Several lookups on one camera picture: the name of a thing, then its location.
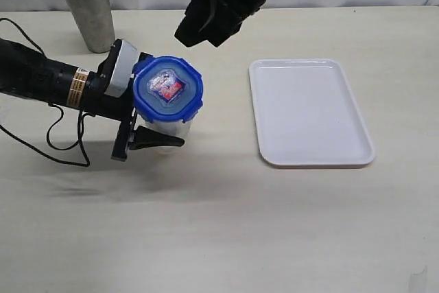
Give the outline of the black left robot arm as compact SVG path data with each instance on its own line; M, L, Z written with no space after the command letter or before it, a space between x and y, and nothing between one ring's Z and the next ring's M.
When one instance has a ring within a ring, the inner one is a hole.
M22 99L76 109L119 122L112 159L125 161L129 150L181 147L184 139L136 126L132 71L148 57L117 39L96 71L51 60L11 40L1 40L1 92Z

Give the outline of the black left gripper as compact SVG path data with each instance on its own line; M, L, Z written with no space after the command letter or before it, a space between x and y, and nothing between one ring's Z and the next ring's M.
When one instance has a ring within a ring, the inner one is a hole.
M110 97L104 94L110 75L110 65L106 65L106 59L99 64L96 71L92 71L88 75L84 90L84 111L91 115L119 122L117 135L112 147L111 159L125 161L130 150L182 147L185 144L185 140L180 137L163 134L144 126L139 126L137 129L134 128L137 112L133 105L133 70L128 87L121 97ZM141 52L137 64L146 65L153 59L152 54Z

